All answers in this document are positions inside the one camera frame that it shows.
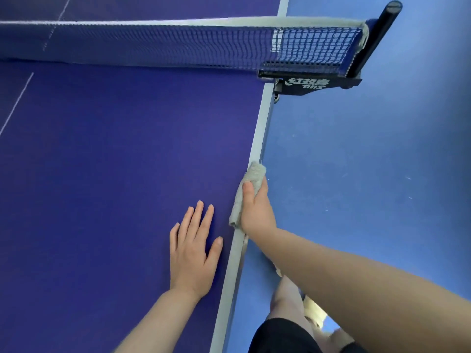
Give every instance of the blue floor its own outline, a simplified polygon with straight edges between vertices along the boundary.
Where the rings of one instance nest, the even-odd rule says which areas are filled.
[[[371,18],[388,1],[290,0],[288,15]],[[360,86],[275,105],[269,196],[279,227],[471,299],[471,0],[401,1]],[[228,353],[247,351],[277,281],[250,241]]]

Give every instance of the black shorts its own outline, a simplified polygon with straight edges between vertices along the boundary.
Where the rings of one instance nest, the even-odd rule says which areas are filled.
[[[259,327],[249,353],[322,353],[314,338],[298,324],[284,318],[266,320]],[[356,343],[344,347],[341,353],[366,353]]]

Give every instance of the forearm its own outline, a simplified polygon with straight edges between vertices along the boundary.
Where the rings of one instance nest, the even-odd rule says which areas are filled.
[[[280,229],[250,238],[369,351],[471,350],[471,303],[461,297],[402,270]]]
[[[115,353],[171,353],[196,303],[186,293],[165,292]]]

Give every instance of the finger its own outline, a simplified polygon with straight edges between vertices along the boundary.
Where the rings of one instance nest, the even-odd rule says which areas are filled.
[[[204,262],[204,266],[208,266],[208,269],[211,271],[211,274],[214,275],[216,272],[216,267],[218,266],[219,257],[221,255],[223,246],[222,237],[217,237],[214,243],[209,250],[208,257]]]
[[[262,180],[262,185],[260,186],[259,191],[257,192],[257,195],[255,196],[255,200],[260,197],[266,197],[268,195],[268,182],[267,178],[263,177]]]
[[[177,249],[177,233],[178,233],[179,227],[180,227],[180,223],[177,223],[173,226],[172,230],[170,231],[170,255],[172,255]]]
[[[193,240],[196,237],[196,233],[198,232],[198,228],[200,227],[201,223],[201,214],[203,213],[203,207],[203,202],[198,201],[198,204],[195,208],[195,212],[193,213],[193,217],[191,218],[190,226],[188,228],[188,233],[186,233],[185,240]]]
[[[206,244],[206,239],[208,238],[209,228],[211,226],[212,216],[214,215],[214,206],[211,204],[206,210],[203,221],[201,222],[200,229],[196,234],[196,240]]]
[[[245,207],[248,207],[251,204],[253,204],[254,194],[253,194],[253,184],[252,184],[252,182],[247,181],[242,185],[242,193],[244,194],[243,205]]]
[[[186,232],[188,231],[188,225],[190,225],[190,220],[191,220],[192,215],[193,215],[193,207],[189,207],[180,224],[180,229],[178,231],[177,247],[180,246],[180,244],[183,243],[183,241],[185,240]]]

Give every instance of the table tennis net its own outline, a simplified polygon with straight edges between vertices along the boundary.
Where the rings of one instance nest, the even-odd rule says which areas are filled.
[[[368,37],[364,22],[343,19],[251,17],[173,23],[3,21],[0,59],[344,75]]]

